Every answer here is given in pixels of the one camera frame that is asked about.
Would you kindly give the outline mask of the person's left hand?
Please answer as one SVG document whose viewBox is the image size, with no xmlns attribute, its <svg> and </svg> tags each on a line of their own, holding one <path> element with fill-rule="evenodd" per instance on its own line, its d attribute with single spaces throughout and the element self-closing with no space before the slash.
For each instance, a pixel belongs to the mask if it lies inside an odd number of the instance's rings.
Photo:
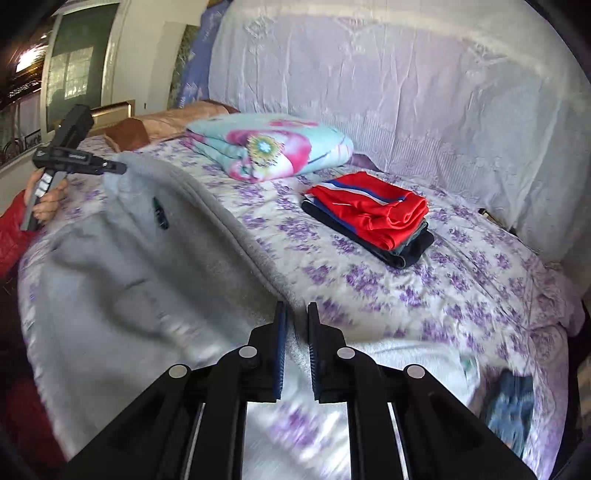
<svg viewBox="0 0 591 480">
<path fill-rule="evenodd" d="M 43 176 L 44 170 L 37 169 L 29 177 L 23 202 L 28 204 L 32 194 L 35 190 L 36 183 Z M 48 190 L 41 198 L 40 203 L 32 208 L 33 217 L 42 224 L 50 222 L 57 213 L 59 203 L 66 197 L 68 190 L 68 182 L 63 179 L 55 188 Z"/>
</svg>

